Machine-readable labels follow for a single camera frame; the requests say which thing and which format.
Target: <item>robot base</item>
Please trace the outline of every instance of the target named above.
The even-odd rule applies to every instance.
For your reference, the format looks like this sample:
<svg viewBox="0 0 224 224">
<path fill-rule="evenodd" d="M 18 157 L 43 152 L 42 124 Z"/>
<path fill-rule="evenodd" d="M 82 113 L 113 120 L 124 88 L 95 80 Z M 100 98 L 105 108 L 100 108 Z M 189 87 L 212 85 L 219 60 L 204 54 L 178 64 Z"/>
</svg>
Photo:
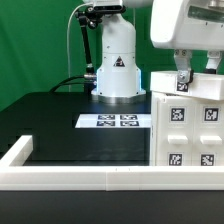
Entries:
<svg viewBox="0 0 224 224">
<path fill-rule="evenodd" d="M 97 95 L 96 93 L 94 94 L 94 91 L 92 92 L 92 100 L 109 104 L 136 103 L 136 102 L 143 102 L 145 101 L 145 99 L 146 99 L 145 91 L 141 91 L 141 93 L 132 97 L 107 97 Z"/>
</svg>

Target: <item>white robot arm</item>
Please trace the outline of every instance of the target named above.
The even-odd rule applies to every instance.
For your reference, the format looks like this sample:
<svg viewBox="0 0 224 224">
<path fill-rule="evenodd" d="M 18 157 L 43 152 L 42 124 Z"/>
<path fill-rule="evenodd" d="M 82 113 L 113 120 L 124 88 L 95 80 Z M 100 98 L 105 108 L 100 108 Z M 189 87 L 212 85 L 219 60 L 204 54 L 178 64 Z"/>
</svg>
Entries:
<svg viewBox="0 0 224 224">
<path fill-rule="evenodd" d="M 135 62 L 136 31 L 134 26 L 114 11 L 125 7 L 146 7 L 153 0 L 84 0 L 102 17 L 102 65 L 97 70 L 96 100 L 107 103 L 131 103 L 144 99 L 141 71 Z"/>
<path fill-rule="evenodd" d="M 216 72 L 224 49 L 223 0 L 155 0 L 151 39 L 157 48 L 175 49 L 178 82 L 191 81 L 191 50 L 208 50 L 206 69 Z"/>
</svg>

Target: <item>green backdrop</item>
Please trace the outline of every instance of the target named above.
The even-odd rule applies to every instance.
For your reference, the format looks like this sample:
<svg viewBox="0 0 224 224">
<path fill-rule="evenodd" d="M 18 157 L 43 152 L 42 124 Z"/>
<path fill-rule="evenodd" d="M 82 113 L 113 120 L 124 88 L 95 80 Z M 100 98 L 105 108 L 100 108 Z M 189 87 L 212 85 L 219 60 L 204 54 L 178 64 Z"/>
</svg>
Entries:
<svg viewBox="0 0 224 224">
<path fill-rule="evenodd" d="M 0 110 L 30 92 L 49 91 L 68 77 L 66 32 L 68 19 L 81 0 L 1 0 Z M 149 91 L 150 72 L 176 69 L 172 50 L 153 48 L 149 39 L 151 8 L 136 10 L 137 64 Z M 133 21 L 133 10 L 124 17 Z M 100 28 L 89 31 L 96 67 L 101 64 Z M 82 37 L 76 19 L 71 27 L 72 75 L 85 72 Z M 202 71 L 206 52 L 194 52 L 192 67 Z M 72 91 L 82 91 L 75 86 Z"/>
</svg>

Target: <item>white frame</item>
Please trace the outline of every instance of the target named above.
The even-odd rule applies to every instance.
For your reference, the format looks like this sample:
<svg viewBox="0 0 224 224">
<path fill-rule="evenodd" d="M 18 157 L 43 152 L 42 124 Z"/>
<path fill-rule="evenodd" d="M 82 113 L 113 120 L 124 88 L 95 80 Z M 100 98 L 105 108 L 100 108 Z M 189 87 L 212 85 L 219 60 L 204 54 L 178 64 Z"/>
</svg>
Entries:
<svg viewBox="0 0 224 224">
<path fill-rule="evenodd" d="M 0 160 L 1 191 L 224 190 L 224 167 L 22 166 L 33 151 L 22 136 Z"/>
</svg>

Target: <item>black table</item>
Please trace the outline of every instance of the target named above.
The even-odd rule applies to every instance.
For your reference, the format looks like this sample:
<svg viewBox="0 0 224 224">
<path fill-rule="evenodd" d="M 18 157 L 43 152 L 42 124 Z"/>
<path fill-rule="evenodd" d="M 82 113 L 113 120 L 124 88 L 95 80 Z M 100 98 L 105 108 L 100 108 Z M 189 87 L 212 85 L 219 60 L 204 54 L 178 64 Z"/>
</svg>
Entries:
<svg viewBox="0 0 224 224">
<path fill-rule="evenodd" d="M 150 113 L 143 103 L 109 105 L 83 93 L 32 93 L 0 113 L 3 156 L 34 137 L 26 166 L 149 165 L 150 129 L 75 129 L 80 113 Z M 223 191 L 1 191 L 0 223 L 223 224 Z"/>
</svg>

